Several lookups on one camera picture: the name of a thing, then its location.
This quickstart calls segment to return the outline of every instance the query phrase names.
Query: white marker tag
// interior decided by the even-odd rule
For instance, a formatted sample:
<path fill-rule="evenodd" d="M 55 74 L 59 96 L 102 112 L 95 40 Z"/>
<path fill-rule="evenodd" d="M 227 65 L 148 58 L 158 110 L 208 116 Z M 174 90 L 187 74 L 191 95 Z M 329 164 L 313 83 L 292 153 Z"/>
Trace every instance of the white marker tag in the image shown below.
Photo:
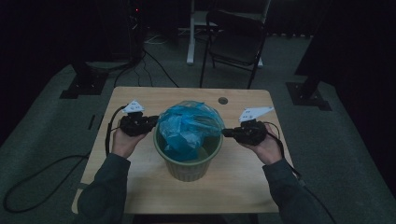
<path fill-rule="evenodd" d="M 262 115 L 270 112 L 271 110 L 274 110 L 274 108 L 272 106 L 245 108 L 241 117 L 239 117 L 239 122 L 256 119 L 259 116 L 262 116 Z"/>
<path fill-rule="evenodd" d="M 130 104 L 125 106 L 124 109 L 122 109 L 122 112 L 124 113 L 133 113 L 133 112 L 140 112 L 145 110 L 145 107 L 140 105 L 136 100 L 133 100 Z"/>

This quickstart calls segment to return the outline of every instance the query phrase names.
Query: person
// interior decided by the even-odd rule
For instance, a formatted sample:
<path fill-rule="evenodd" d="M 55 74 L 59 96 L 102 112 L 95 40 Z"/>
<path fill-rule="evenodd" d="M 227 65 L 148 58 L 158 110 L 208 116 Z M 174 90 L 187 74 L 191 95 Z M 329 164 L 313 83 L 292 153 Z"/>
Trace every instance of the person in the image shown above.
<path fill-rule="evenodd" d="M 274 135 L 268 124 L 265 128 Z M 93 182 L 82 191 L 78 199 L 78 215 L 73 223 L 122 223 L 127 175 L 131 165 L 127 158 L 145 136 L 131 137 L 121 129 L 113 133 L 112 151 Z M 240 145 L 251 149 L 264 163 L 262 169 L 284 223 L 320 223 L 313 198 L 293 175 L 272 136 L 267 135 L 257 146 Z"/>

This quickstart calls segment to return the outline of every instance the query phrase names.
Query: trash bag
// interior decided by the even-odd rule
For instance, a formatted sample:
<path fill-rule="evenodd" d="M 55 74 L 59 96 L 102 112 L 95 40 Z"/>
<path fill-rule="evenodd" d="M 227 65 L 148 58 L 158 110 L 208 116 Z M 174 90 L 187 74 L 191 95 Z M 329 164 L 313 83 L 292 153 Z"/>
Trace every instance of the trash bag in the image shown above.
<path fill-rule="evenodd" d="M 183 101 L 161 113 L 160 133 L 167 146 L 164 153 L 174 161 L 198 158 L 198 149 L 208 136 L 219 136 L 224 122 L 219 112 L 205 103 Z"/>

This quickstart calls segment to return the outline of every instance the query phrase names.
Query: long-sleeve shirt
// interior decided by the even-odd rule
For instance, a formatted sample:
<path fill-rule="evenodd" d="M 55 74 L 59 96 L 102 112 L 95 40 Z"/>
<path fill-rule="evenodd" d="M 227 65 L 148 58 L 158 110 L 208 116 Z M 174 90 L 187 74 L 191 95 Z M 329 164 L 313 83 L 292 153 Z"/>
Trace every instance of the long-sleeve shirt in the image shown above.
<path fill-rule="evenodd" d="M 107 156 L 93 182 L 82 191 L 73 223 L 122 223 L 130 165 L 123 157 L 112 153 Z M 299 184 L 286 160 L 262 169 L 284 223 L 320 223 L 313 198 Z"/>

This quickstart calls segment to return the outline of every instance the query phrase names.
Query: controller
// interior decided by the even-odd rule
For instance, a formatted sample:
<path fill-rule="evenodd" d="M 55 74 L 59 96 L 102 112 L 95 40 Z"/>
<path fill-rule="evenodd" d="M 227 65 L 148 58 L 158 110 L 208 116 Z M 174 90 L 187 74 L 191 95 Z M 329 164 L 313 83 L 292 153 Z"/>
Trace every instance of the controller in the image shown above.
<path fill-rule="evenodd" d="M 120 128 L 129 136 L 138 136 L 143 133 L 151 132 L 152 128 L 157 125 L 159 116 L 143 116 L 142 112 L 128 113 L 122 117 Z"/>
<path fill-rule="evenodd" d="M 221 132 L 224 137 L 233 137 L 238 143 L 252 146 L 264 141 L 267 135 L 264 123 L 255 119 L 241 122 L 241 127 L 223 129 Z"/>

